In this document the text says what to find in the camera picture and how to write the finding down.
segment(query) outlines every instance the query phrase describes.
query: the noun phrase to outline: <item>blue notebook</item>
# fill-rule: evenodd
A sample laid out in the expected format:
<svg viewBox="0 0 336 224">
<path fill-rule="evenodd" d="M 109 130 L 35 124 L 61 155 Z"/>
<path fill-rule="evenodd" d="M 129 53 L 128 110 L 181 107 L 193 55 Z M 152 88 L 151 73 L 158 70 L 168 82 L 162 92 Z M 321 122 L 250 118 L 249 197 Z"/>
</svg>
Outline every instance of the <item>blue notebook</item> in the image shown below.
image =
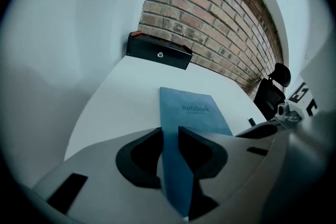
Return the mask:
<svg viewBox="0 0 336 224">
<path fill-rule="evenodd" d="M 187 217 L 194 175 L 178 149 L 178 127 L 232 135 L 211 95 L 160 88 L 160 118 L 163 131 L 163 171 L 168 201 Z"/>
</svg>

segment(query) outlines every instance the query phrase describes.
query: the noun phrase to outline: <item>chair headrest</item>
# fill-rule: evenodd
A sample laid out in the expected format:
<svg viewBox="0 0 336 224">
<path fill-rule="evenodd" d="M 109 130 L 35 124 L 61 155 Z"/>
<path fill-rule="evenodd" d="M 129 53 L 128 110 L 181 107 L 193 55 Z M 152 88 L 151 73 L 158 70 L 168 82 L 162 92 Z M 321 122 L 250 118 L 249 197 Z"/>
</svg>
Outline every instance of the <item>chair headrest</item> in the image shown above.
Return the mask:
<svg viewBox="0 0 336 224">
<path fill-rule="evenodd" d="M 276 63 L 274 71 L 268 75 L 283 87 L 288 87 L 291 80 L 289 69 L 281 63 Z"/>
</svg>

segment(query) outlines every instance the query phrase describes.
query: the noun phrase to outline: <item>black chair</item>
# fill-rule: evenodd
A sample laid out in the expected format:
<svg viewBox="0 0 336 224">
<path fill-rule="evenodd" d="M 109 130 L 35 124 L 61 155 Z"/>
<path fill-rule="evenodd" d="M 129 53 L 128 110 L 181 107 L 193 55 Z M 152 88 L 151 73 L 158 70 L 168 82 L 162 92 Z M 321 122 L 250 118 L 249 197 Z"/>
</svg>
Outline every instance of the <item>black chair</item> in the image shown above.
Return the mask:
<svg viewBox="0 0 336 224">
<path fill-rule="evenodd" d="M 287 87 L 291 80 L 289 69 L 281 63 L 275 64 L 274 71 L 268 75 L 269 79 L 262 79 L 254 104 L 262 112 L 267 121 L 271 120 L 278 110 L 278 104 L 284 103 L 284 93 L 273 84 L 273 80 Z"/>
</svg>

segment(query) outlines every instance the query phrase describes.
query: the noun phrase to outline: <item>chair backrest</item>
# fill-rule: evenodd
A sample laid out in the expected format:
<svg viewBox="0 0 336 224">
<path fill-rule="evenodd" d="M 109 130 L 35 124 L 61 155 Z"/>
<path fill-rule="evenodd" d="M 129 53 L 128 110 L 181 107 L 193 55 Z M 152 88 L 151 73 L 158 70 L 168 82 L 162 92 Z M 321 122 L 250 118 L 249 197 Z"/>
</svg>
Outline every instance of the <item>chair backrest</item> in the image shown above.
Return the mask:
<svg viewBox="0 0 336 224">
<path fill-rule="evenodd" d="M 281 63 L 276 63 L 274 71 L 268 76 L 284 87 L 288 87 L 291 80 L 289 69 Z"/>
<path fill-rule="evenodd" d="M 284 103 L 285 95 L 270 80 L 262 79 L 254 104 L 266 120 L 271 120 L 277 113 L 278 104 Z"/>
</svg>

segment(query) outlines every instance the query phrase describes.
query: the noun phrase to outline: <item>tabletop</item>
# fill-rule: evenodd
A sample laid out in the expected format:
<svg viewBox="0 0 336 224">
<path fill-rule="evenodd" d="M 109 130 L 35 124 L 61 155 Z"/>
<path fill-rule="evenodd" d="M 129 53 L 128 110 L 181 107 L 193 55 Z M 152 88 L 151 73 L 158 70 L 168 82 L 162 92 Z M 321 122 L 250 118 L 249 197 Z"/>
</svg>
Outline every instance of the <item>tabletop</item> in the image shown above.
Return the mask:
<svg viewBox="0 0 336 224">
<path fill-rule="evenodd" d="M 266 121 L 238 84 L 190 63 L 186 70 L 125 56 L 91 97 L 70 137 L 65 160 L 81 149 L 129 133 L 160 127 L 159 88 L 209 94 L 233 135 Z"/>
</svg>

